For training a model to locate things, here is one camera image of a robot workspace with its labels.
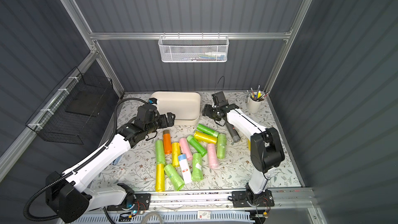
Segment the light green roll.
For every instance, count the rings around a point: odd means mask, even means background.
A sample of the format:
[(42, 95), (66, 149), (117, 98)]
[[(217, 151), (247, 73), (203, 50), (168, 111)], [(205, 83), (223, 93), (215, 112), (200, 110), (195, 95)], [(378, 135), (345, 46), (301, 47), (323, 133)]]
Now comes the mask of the light green roll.
[(191, 179), (193, 181), (201, 181), (204, 179), (202, 171), (202, 156), (200, 153), (193, 154)]
[(166, 165), (166, 158), (164, 153), (164, 146), (162, 140), (157, 140), (155, 142), (155, 155), (157, 164)]
[(223, 133), (219, 133), (217, 137), (217, 158), (224, 159), (227, 149), (227, 137)]

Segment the pink roll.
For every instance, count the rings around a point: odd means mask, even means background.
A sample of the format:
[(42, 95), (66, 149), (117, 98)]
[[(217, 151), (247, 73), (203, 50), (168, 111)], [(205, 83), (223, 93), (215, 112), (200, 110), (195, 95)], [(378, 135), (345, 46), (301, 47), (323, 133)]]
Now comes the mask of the pink roll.
[(217, 169), (219, 167), (219, 161), (216, 153), (216, 147), (213, 143), (207, 144), (207, 155), (208, 155), (208, 166), (211, 169)]
[(188, 161), (192, 161), (193, 155), (189, 147), (189, 143), (186, 138), (179, 139), (180, 150), (182, 154), (185, 154)]

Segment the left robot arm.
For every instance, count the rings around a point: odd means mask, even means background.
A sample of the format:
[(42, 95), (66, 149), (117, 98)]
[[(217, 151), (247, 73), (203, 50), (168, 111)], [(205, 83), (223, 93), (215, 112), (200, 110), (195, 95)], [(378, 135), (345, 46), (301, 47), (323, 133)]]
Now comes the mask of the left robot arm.
[[(71, 223), (86, 212), (99, 208), (106, 209), (112, 205), (128, 211), (135, 208), (135, 192), (124, 183), (100, 190), (89, 190), (88, 187), (108, 165), (145, 140), (150, 133), (174, 125), (175, 114), (159, 114), (156, 103), (156, 98), (143, 101), (133, 122), (115, 127), (106, 143), (75, 166), (61, 174), (51, 173), (46, 179), (46, 186), (28, 199), (23, 209), (24, 217), (33, 222), (60, 218), (65, 223)], [(46, 195), (46, 204), (54, 215), (42, 217), (31, 214), (30, 207), (41, 194)]]

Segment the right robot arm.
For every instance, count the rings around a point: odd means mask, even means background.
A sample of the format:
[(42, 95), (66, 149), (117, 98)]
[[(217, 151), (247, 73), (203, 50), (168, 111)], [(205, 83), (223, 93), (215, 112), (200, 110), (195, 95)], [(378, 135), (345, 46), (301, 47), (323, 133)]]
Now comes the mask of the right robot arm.
[(267, 183), (285, 160), (285, 153), (276, 128), (266, 128), (246, 116), (236, 104), (229, 104), (222, 91), (211, 95), (213, 104), (206, 104), (202, 115), (214, 121), (223, 120), (234, 142), (240, 141), (237, 130), (250, 140), (250, 158), (254, 166), (245, 190), (233, 191), (229, 200), (238, 207), (272, 207), (275, 205)]

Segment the white plastic storage box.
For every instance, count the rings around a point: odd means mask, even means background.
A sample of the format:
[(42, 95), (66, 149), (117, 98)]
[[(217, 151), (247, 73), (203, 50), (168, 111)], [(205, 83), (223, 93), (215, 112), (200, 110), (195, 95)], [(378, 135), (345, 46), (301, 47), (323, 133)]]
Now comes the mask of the white plastic storage box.
[(151, 95), (157, 99), (161, 115), (175, 114), (175, 125), (197, 125), (200, 119), (201, 96), (196, 92), (158, 91)]

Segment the orange trash bag roll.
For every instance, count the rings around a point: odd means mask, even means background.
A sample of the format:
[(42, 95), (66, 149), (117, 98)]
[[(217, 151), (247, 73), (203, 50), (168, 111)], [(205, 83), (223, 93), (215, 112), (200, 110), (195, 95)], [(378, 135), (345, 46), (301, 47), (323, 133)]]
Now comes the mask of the orange trash bag roll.
[(164, 146), (164, 153), (169, 155), (172, 153), (172, 142), (171, 142), (171, 135), (169, 130), (163, 131), (163, 146)]

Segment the dark green roll upper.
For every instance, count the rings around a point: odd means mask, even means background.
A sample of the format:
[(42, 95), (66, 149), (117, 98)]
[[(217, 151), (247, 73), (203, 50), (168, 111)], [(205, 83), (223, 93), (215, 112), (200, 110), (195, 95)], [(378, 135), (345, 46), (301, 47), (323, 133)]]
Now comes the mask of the dark green roll upper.
[(218, 132), (218, 131), (213, 130), (213, 129), (211, 129), (211, 128), (209, 128), (209, 127), (203, 125), (203, 124), (198, 124), (197, 130), (200, 131), (200, 132), (202, 132), (202, 133), (205, 133), (205, 134), (207, 134), (207, 135), (216, 137), (216, 138), (217, 138), (218, 135), (219, 135), (219, 132)]

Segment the grey trash bag roll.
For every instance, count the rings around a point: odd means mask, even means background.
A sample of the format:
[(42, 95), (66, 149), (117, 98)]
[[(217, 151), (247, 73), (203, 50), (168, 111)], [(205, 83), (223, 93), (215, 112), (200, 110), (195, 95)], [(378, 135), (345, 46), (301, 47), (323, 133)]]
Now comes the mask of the grey trash bag roll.
[(240, 141), (240, 135), (238, 134), (237, 130), (235, 129), (234, 125), (230, 124), (228, 121), (225, 123), (227, 130), (233, 140), (234, 143)]

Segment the white blue labelled roll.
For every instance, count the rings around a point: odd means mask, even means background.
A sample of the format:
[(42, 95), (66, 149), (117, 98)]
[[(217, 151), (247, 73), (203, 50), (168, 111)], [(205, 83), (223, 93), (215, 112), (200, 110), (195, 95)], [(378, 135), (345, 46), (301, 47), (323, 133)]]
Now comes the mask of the white blue labelled roll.
[(184, 180), (185, 184), (189, 184), (192, 182), (192, 178), (191, 178), (191, 170), (188, 164), (188, 159), (186, 157), (186, 154), (181, 154), (178, 156), (178, 161), (179, 161), (179, 165), (181, 168), (181, 172), (182, 172), (182, 177)]

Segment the white pen cup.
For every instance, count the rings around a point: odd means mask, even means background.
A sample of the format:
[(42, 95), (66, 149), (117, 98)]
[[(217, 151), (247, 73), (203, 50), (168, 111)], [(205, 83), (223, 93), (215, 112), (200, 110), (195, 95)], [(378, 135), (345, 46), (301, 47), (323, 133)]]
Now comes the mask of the white pen cup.
[(264, 93), (262, 91), (258, 91), (255, 93), (250, 93), (247, 100), (247, 108), (250, 112), (256, 113), (262, 102), (264, 101)]

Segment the floral table mat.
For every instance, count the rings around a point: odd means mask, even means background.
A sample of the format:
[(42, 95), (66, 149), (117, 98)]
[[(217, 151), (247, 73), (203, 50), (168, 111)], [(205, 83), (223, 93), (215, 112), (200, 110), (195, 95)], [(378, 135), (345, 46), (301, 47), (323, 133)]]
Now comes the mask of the floral table mat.
[[(267, 127), (277, 127), (273, 111), (267, 101), (263, 101), (257, 112), (247, 109), (248, 95), (244, 92), (225, 92), (229, 103), (238, 105), (241, 110), (255, 122)], [(202, 159), (204, 178), (184, 186), (184, 190), (243, 189), (254, 172), (250, 158), (248, 140), (240, 134), (241, 140), (235, 143), (226, 127), (217, 125), (207, 117), (201, 116), (203, 124), (227, 136), (226, 155), (219, 160), (219, 166), (212, 169), (208, 166), (208, 157)], [(118, 162), (111, 163), (91, 183), (90, 188), (105, 188), (117, 183), (125, 183), (135, 191), (154, 191), (156, 176), (155, 142), (162, 140), (162, 130), (150, 134), (149, 141), (141, 141), (134, 148), (124, 153)], [(302, 183), (297, 176), (288, 151), (284, 151), (285, 160), (269, 178), (269, 188), (300, 187)]]

